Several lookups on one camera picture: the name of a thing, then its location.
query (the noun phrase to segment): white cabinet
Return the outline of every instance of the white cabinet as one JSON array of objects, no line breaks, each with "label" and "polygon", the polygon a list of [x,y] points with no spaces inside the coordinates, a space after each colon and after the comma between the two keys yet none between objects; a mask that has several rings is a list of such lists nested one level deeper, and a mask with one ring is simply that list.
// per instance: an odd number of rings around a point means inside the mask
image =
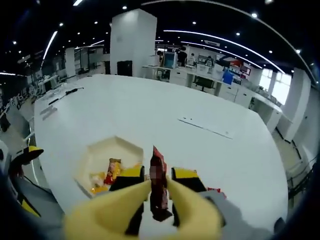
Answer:
[{"label": "white cabinet", "polygon": [[240,86],[238,89],[238,92],[236,94],[234,102],[236,104],[239,104],[239,105],[245,107],[246,109],[248,109],[252,97],[253,97],[252,91],[250,91],[249,89],[247,89],[245,87]]},{"label": "white cabinet", "polygon": [[183,71],[179,71],[177,69],[172,69],[170,71],[170,80],[169,82],[172,84],[177,84],[180,86],[188,86],[188,81],[187,81],[187,73]]},{"label": "white cabinet", "polygon": [[234,102],[237,96],[238,86],[221,83],[218,91],[218,97]]},{"label": "white cabinet", "polygon": [[235,102],[236,95],[233,95],[229,92],[222,92],[222,93],[219,93],[219,98],[223,98],[230,102]]}]

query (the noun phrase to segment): black ceiling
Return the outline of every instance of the black ceiling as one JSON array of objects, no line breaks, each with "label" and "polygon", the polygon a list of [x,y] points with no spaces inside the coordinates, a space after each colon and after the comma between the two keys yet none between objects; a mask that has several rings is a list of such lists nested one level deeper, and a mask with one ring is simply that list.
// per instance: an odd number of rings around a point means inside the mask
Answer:
[{"label": "black ceiling", "polygon": [[[83,0],[73,6],[76,0],[21,0],[8,1],[2,6],[3,35],[0,36],[0,71],[25,74],[26,64],[18,64],[23,56],[44,51],[54,31],[58,34],[49,49],[47,59],[60,54],[64,47],[80,47],[105,40],[110,44],[109,23],[112,17],[126,11],[141,8],[157,17],[157,37],[175,45],[180,41],[203,43],[211,40],[227,46],[227,50],[249,60],[273,68],[262,58],[251,52],[223,41],[186,33],[163,32],[163,30],[185,30],[219,36],[242,44],[271,61],[286,72],[293,67],[305,69],[297,54],[272,30],[257,20],[224,6],[200,1],[160,1],[143,5],[148,0]],[[308,65],[315,63],[319,52],[316,29],[316,7],[308,1],[274,0],[220,0],[248,13],[256,12],[258,17],[282,34],[295,48],[302,49],[301,56]]]}]

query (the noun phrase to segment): chip bag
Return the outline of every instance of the chip bag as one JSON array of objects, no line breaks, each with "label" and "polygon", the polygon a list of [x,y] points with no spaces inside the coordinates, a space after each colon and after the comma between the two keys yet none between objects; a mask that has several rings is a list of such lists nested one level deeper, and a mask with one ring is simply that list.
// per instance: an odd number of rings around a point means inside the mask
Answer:
[{"label": "chip bag", "polygon": [[121,166],[121,159],[110,158],[109,161],[108,172],[103,182],[104,184],[112,185],[117,179],[117,176],[122,172],[123,168]]}]

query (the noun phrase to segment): white table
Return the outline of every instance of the white table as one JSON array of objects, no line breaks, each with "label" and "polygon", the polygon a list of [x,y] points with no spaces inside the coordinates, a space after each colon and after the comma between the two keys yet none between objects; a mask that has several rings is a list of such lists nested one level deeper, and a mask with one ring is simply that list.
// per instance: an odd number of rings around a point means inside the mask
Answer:
[{"label": "white table", "polygon": [[[35,137],[46,180],[69,213],[87,200],[73,179],[86,146],[118,135],[144,150],[149,171],[152,147],[169,166],[195,169],[207,187],[221,188],[253,227],[273,230],[286,219],[288,187],[277,146],[256,112],[191,88],[150,79],[97,74],[67,85],[84,87],[54,103],[57,112],[43,121],[40,112],[57,98],[38,99]],[[233,139],[178,121],[228,129]]]}]

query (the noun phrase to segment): person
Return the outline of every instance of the person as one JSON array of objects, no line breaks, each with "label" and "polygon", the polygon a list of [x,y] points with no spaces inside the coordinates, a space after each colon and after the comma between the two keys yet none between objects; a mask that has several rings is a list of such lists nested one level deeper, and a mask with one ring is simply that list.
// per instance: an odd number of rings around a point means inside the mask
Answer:
[{"label": "person", "polygon": [[188,58],[187,64],[194,66],[196,63],[196,58],[195,58],[195,54],[191,53],[191,56]]},{"label": "person", "polygon": [[214,60],[212,59],[211,56],[208,56],[208,59],[205,60],[205,63],[204,63],[206,66],[208,67],[212,67],[214,65]]},{"label": "person", "polygon": [[188,55],[185,51],[186,51],[186,47],[183,46],[181,50],[178,52],[178,63],[181,63],[181,67],[186,66]]}]

